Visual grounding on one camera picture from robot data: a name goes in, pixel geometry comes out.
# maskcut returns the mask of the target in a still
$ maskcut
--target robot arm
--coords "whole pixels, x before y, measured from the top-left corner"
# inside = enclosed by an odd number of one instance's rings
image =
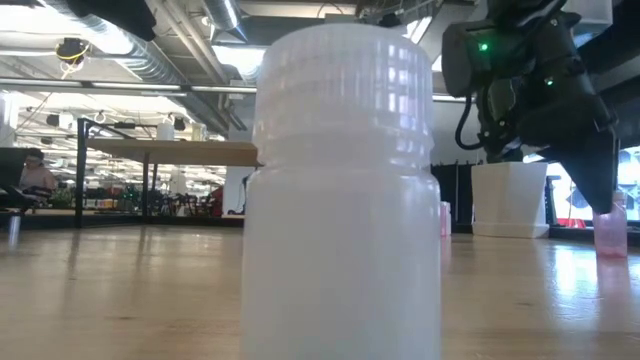
[[[580,16],[561,11],[565,3],[490,0],[485,20],[445,31],[447,91],[466,97],[456,142],[468,150],[483,147],[489,161],[521,160],[523,144],[542,147],[547,158],[562,163],[592,208],[608,213],[617,165],[614,117],[573,43],[571,28]],[[481,132],[476,144],[463,144],[474,94]]]

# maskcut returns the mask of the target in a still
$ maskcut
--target wooden table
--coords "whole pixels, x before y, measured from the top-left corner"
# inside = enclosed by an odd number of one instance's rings
[[[13,255],[0,239],[2,359],[240,359],[241,229],[27,231]],[[443,360],[640,356],[637,253],[454,236],[442,260]]]
[[[260,166],[248,142],[88,139],[87,147],[141,163],[148,156],[151,164]]]

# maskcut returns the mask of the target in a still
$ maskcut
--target computer monitor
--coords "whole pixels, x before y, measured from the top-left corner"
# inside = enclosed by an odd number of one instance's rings
[[[27,151],[23,148],[0,148],[0,185],[20,185]]]

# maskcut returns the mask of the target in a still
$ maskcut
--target table leg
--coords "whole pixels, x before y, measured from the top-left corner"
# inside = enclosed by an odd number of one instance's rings
[[[74,225],[77,229],[82,227],[82,208],[84,203],[84,171],[87,165],[87,142],[85,138],[84,119],[77,119],[78,123],[78,152],[76,156],[76,204]]]
[[[149,221],[149,153],[144,154],[142,163],[142,222]]]
[[[153,177],[151,178],[151,191],[156,190],[157,178],[158,178],[158,164],[153,164]]]

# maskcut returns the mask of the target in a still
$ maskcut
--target window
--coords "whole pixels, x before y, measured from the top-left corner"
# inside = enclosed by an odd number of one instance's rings
[[[627,194],[627,219],[640,220],[640,146],[620,151],[618,191]],[[560,163],[549,164],[553,202],[558,219],[592,220],[593,212]]]

